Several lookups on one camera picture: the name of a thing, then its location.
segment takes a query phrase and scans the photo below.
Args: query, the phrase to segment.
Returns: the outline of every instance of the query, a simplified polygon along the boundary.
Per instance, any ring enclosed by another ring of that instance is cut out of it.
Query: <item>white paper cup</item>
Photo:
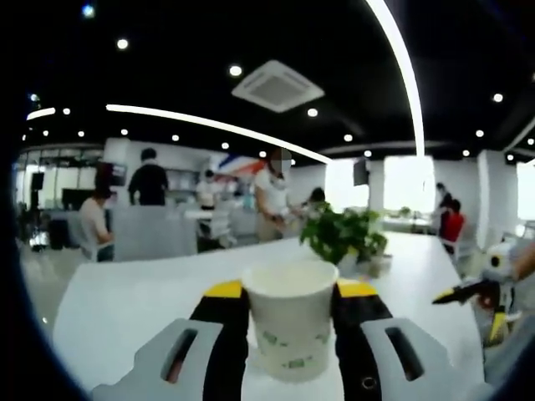
[[[300,383],[327,368],[338,276],[336,266],[313,260],[245,271],[242,284],[251,303],[258,363],[267,374]]]

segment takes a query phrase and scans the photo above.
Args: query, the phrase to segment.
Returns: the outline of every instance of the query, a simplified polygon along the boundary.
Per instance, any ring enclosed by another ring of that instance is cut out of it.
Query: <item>red shirt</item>
[[[448,213],[444,227],[443,238],[451,242],[457,241],[464,224],[465,217],[461,213]]]

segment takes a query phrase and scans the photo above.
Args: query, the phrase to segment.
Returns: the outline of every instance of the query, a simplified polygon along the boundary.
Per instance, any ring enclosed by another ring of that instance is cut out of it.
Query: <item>green plant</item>
[[[329,203],[320,205],[317,212],[307,221],[299,240],[307,241],[325,261],[337,265],[352,250],[357,252],[358,261],[368,261],[386,248],[386,237],[372,229],[379,213],[352,210],[336,213]]]
[[[400,209],[400,217],[409,217],[412,211],[407,206],[403,206]]]

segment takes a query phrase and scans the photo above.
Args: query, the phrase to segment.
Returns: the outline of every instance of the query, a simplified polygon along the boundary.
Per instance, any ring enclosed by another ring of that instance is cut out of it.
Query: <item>person in red shirt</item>
[[[449,242],[456,242],[461,234],[462,227],[465,224],[465,217],[461,214],[460,201],[454,199],[449,202],[447,205],[447,213],[441,238]],[[445,245],[445,247],[448,253],[453,253],[451,246]]]

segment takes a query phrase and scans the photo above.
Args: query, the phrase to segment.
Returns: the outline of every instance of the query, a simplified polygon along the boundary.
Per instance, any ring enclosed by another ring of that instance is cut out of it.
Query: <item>black ceiling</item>
[[[103,142],[127,129],[133,140],[171,143],[177,134],[178,145],[214,150],[226,141],[242,155],[266,148],[226,131],[105,110],[128,104],[214,119],[316,151],[382,142],[374,157],[414,153],[387,145],[414,141],[414,131],[399,67],[365,0],[89,3],[91,19],[76,1],[27,10],[28,26],[43,28],[23,55],[25,90],[57,113],[29,121],[24,145]],[[464,149],[507,146],[535,114],[535,36],[522,24],[535,10],[523,9],[517,23],[518,8],[501,2],[387,3],[414,65],[425,139],[443,143],[427,151],[456,158]],[[116,47],[119,38],[129,41],[125,51]],[[246,76],[270,59],[299,71],[325,96],[277,114],[231,95],[238,80],[228,74],[230,65],[239,64]],[[492,102],[495,93],[503,102]],[[28,112],[35,106],[28,100]],[[63,115],[63,107],[71,114]],[[307,116],[309,107],[318,117]],[[81,129],[83,139],[76,136]],[[350,144],[346,134],[354,137]],[[529,148],[526,140],[523,145]]]

